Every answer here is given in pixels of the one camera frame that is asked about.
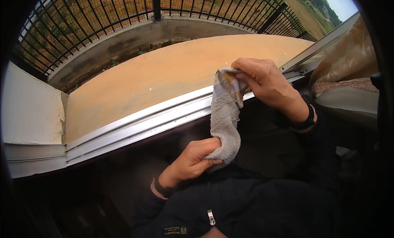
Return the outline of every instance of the sky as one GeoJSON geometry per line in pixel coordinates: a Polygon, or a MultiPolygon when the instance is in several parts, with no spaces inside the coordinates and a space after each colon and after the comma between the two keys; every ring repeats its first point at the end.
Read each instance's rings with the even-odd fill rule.
{"type": "Polygon", "coordinates": [[[351,15],[358,11],[353,0],[327,0],[331,9],[335,11],[338,18],[342,21],[348,19],[351,15]]]}

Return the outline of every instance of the fence post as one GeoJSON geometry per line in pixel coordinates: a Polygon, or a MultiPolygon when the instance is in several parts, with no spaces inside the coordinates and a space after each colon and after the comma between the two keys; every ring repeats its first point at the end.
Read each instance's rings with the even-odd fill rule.
{"type": "Polygon", "coordinates": [[[295,38],[301,38],[304,35],[306,35],[308,33],[308,31],[303,31],[301,34],[299,34],[298,36],[296,36],[295,38]]]}
{"type": "Polygon", "coordinates": [[[286,2],[283,2],[278,10],[276,10],[271,17],[267,20],[267,22],[259,29],[259,31],[257,32],[257,34],[262,34],[264,32],[264,30],[266,30],[271,24],[272,22],[274,22],[274,20],[279,16],[279,14],[281,14],[283,12],[284,9],[286,9],[289,5],[286,2]]]}
{"type": "Polygon", "coordinates": [[[163,19],[160,14],[160,0],[153,0],[153,13],[154,13],[154,16],[152,17],[153,22],[163,19]]]}

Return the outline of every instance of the dirty sock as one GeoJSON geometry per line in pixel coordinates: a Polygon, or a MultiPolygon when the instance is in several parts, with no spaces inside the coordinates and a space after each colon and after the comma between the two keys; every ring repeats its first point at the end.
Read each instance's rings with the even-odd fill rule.
{"type": "Polygon", "coordinates": [[[221,68],[215,74],[211,102],[211,135],[220,139],[221,147],[204,158],[221,159],[223,163],[211,167],[208,172],[228,165],[241,146],[237,123],[239,109],[244,106],[243,97],[248,85],[235,78],[235,74],[240,72],[242,71],[234,68],[221,68]]]}

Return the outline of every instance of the concrete wall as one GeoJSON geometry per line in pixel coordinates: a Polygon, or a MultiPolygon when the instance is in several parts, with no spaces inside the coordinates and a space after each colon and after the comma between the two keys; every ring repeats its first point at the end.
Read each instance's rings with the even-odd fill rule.
{"type": "Polygon", "coordinates": [[[111,63],[111,59],[137,53],[139,47],[147,43],[179,37],[195,39],[235,34],[252,33],[229,24],[198,18],[165,16],[157,22],[143,20],[101,37],[82,49],[49,76],[48,84],[62,89],[84,73],[100,68],[103,63],[111,63]]]}
{"type": "Polygon", "coordinates": [[[9,62],[1,104],[1,132],[5,143],[64,143],[68,95],[9,62]]]}

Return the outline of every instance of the black jacket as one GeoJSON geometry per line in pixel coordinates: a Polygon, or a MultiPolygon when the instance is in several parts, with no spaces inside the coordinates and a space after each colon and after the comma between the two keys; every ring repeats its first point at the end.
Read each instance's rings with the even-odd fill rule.
{"type": "Polygon", "coordinates": [[[229,165],[204,174],[168,200],[146,188],[136,204],[133,237],[200,237],[215,226],[227,237],[331,237],[340,219],[339,157],[324,115],[297,133],[307,156],[302,181],[265,179],[229,165]]]}

